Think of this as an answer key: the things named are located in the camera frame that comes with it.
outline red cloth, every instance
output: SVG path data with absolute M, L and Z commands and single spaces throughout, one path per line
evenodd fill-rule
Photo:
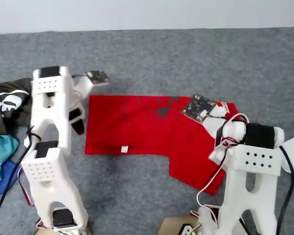
M 208 159 L 214 139 L 180 113 L 189 101 L 184 96 L 90 96 L 85 154 L 167 156 L 172 177 L 203 188 L 218 167 Z M 227 105 L 228 116 L 237 113 L 233 103 Z M 122 146 L 128 146 L 127 153 L 121 153 Z M 222 171 L 206 192 L 216 193 L 223 177 Z

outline clothing tag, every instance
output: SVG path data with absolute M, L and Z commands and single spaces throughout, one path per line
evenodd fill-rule
M 121 147 L 121 153 L 127 153 L 127 151 L 128 151 L 128 146 Z
M 224 107 L 226 109 L 226 111 L 229 113 L 229 107 L 227 106 L 226 102 L 221 102 L 222 107 Z

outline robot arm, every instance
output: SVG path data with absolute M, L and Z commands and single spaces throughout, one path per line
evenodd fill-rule
M 239 143 L 224 146 L 218 138 L 226 137 Z M 277 147 L 283 142 L 284 132 L 278 127 L 234 120 L 220 128 L 215 151 L 209 158 L 217 164 L 223 162 L 220 167 L 226 169 L 224 201 L 219 209 L 217 228 L 210 211 L 205 207 L 199 209 L 202 235 L 245 235 L 234 228 L 246 210 L 251 210 L 259 234 L 275 235 L 276 185 L 283 158 Z M 245 187 L 247 173 L 256 175 L 255 188 L 251 192 Z
M 95 85 L 95 79 L 82 76 L 75 86 L 67 67 L 42 68 L 33 73 L 30 126 L 37 136 L 31 137 L 31 148 L 21 164 L 44 227 L 68 235 L 85 235 L 88 215 L 70 179 L 64 156 L 71 152 L 70 126 L 79 134 L 84 132 L 81 102 Z M 38 137 L 50 124 L 57 128 L 59 139 L 40 141 Z M 55 202 L 65 207 L 55 208 Z

